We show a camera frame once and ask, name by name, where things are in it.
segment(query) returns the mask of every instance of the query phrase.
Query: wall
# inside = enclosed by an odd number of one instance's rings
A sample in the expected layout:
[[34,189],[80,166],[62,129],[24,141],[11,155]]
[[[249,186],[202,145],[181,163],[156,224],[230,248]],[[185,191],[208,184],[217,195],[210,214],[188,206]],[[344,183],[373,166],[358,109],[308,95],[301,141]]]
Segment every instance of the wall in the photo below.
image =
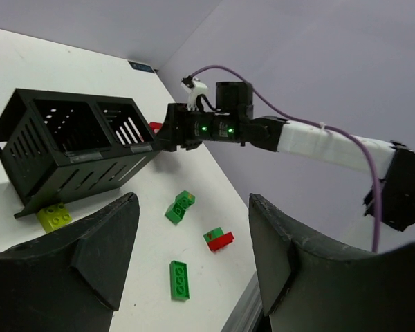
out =
[[[415,150],[415,0],[223,0],[159,75],[184,101],[179,80],[208,64],[237,70],[293,115]],[[234,79],[220,71],[200,78],[211,98],[215,81]],[[268,114],[255,100],[255,115]],[[368,176],[253,147],[207,146],[245,201],[263,194],[333,237],[362,213]],[[407,234],[400,241],[415,238],[415,226]]]
[[158,68],[220,1],[0,0],[0,29]]

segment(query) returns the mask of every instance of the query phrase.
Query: green lego brick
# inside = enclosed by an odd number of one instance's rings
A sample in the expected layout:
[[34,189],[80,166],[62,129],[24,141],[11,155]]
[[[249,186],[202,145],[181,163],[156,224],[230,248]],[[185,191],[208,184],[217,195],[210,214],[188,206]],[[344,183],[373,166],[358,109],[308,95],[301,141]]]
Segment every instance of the green lego brick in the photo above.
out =
[[221,229],[221,227],[218,227],[204,234],[203,237],[205,238],[206,243],[209,243],[212,240],[215,240],[217,237],[220,237],[221,235],[224,235],[223,230]]
[[189,206],[195,203],[195,196],[187,190],[184,190],[175,197],[175,202],[187,210]]
[[183,217],[185,216],[185,209],[183,209],[178,203],[172,203],[167,209],[165,216],[172,221],[174,225],[177,225],[183,220]]
[[189,299],[187,265],[181,261],[171,261],[171,298],[179,301]]
[[72,221],[71,215],[63,203],[41,209],[37,213],[37,219],[39,219],[46,233],[58,230]]

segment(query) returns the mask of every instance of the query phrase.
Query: white table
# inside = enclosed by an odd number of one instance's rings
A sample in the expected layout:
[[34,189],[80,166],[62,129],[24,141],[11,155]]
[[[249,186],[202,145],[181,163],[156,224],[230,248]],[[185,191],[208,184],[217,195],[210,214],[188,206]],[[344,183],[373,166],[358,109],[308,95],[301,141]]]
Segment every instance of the white table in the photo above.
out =
[[[170,94],[155,74],[133,70],[124,59],[0,30],[0,114],[15,88],[133,98],[147,121],[162,122]],[[174,226],[164,213],[182,190],[196,196]],[[78,220],[126,192],[140,199],[140,223],[122,297],[111,331],[220,331],[255,271],[248,209],[201,146],[161,153],[121,190],[69,203]],[[35,215],[22,209],[10,185],[0,200],[0,251],[40,237]],[[212,254],[203,234],[221,226],[235,241]],[[189,269],[190,300],[170,299],[169,263]]]

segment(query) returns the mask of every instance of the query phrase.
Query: red lego brick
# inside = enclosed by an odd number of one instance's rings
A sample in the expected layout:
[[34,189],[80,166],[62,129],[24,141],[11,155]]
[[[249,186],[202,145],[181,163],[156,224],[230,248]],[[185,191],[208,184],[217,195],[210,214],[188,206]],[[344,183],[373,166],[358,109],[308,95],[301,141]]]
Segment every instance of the red lego brick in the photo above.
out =
[[158,133],[158,131],[161,129],[161,127],[163,126],[163,123],[159,123],[159,122],[150,122],[149,126],[151,127],[152,131],[154,133]]
[[221,235],[220,237],[217,237],[212,241],[209,241],[207,245],[209,246],[210,251],[216,252],[217,250],[226,247],[228,244],[231,244],[233,241],[234,235],[232,235],[232,233],[229,232],[224,235]]

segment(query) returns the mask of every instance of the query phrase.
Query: crate compartment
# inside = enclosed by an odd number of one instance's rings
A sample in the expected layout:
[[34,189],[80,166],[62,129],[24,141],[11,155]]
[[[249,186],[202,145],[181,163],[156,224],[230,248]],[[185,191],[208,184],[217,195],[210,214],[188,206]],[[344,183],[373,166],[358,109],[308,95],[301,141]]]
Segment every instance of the crate compartment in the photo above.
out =
[[0,159],[16,217],[126,183],[160,151],[132,99],[16,89],[0,117]]

